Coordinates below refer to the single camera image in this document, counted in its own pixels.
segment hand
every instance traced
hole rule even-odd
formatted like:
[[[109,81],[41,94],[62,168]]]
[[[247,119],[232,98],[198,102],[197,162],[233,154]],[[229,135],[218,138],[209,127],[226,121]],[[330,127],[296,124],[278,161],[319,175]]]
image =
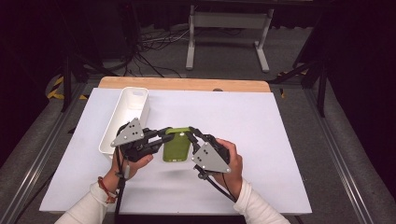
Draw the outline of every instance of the hand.
[[[234,143],[219,138],[217,138],[216,141],[218,141],[218,143],[222,144],[230,151],[229,166],[231,168],[231,172],[228,174],[215,174],[213,175],[213,177],[224,188],[228,187],[231,194],[237,200],[239,198],[239,193],[241,192],[242,188],[242,157],[237,154],[236,145]]]
[[[115,150],[119,151],[120,161],[122,162],[123,157],[122,157],[121,151],[118,148],[116,148]],[[116,192],[117,185],[119,183],[119,177],[116,176],[116,173],[119,172],[119,166],[117,165],[117,154],[116,154],[115,150],[114,150],[114,154],[113,154],[113,161],[111,163],[111,168],[107,172],[107,174],[103,177],[104,185],[106,186],[108,191],[110,191],[112,193]],[[125,168],[126,168],[127,164],[129,164],[129,166],[130,166],[129,176],[126,179],[129,180],[132,177],[134,177],[134,175],[137,173],[137,170],[145,167],[152,159],[153,159],[152,155],[147,155],[137,162],[124,160],[124,162],[122,164],[122,171],[125,172]]]

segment white tabletop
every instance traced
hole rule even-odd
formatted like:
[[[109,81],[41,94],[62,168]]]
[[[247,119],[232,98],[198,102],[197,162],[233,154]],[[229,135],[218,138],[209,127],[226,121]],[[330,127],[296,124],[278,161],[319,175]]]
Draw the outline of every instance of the white tabletop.
[[[40,211],[64,212],[107,172],[110,160],[98,148],[120,93],[92,91]],[[272,93],[149,91],[148,98],[148,128],[192,126],[236,143],[244,158],[243,177],[269,204],[284,215],[312,213]],[[236,215],[228,198],[197,177],[192,161],[169,163],[162,157],[160,149],[127,182],[122,214]]]

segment person's left hand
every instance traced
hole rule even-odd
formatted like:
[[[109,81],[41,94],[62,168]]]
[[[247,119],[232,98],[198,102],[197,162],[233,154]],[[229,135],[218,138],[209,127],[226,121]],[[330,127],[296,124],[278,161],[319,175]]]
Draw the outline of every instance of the person's left hand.
[[[117,165],[116,150],[119,151],[120,162],[122,162],[122,160],[123,160],[121,151],[118,148],[116,148],[114,150],[113,161],[111,163],[111,168],[107,172],[107,174],[103,177],[104,185],[106,186],[108,191],[110,191],[112,193],[114,193],[116,191],[117,185],[119,183],[119,177],[116,176],[116,174],[119,172],[119,166]],[[142,159],[140,159],[137,162],[124,160],[124,162],[122,162],[122,172],[125,173],[125,169],[126,169],[127,165],[129,165],[129,167],[130,167],[129,168],[130,169],[129,176],[126,179],[129,180],[132,177],[134,177],[134,175],[136,175],[136,173],[137,173],[137,170],[139,170],[140,168],[145,167],[152,159],[153,159],[152,155],[147,155],[147,156],[143,157]]]

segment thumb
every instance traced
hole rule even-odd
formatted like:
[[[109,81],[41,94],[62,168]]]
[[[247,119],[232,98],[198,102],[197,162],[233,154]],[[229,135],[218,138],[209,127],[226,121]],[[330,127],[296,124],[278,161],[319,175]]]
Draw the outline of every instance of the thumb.
[[[135,165],[137,166],[138,169],[140,169],[142,167],[145,167],[147,164],[149,164],[149,162],[152,161],[152,159],[153,156],[151,154],[147,155],[145,157],[142,157],[139,161],[137,161]]]

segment forearm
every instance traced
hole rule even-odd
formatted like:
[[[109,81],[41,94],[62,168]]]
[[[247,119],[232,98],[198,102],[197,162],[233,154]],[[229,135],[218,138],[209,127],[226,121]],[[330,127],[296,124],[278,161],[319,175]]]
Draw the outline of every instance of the forearm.
[[[251,185],[244,179],[238,201],[233,208],[245,217],[247,224],[253,223],[271,223],[286,224],[289,223],[280,215],[260,194],[258,194]]]
[[[106,199],[105,192],[99,188],[98,183],[94,183],[91,185],[90,192],[67,210],[56,223],[102,223],[107,211]]]

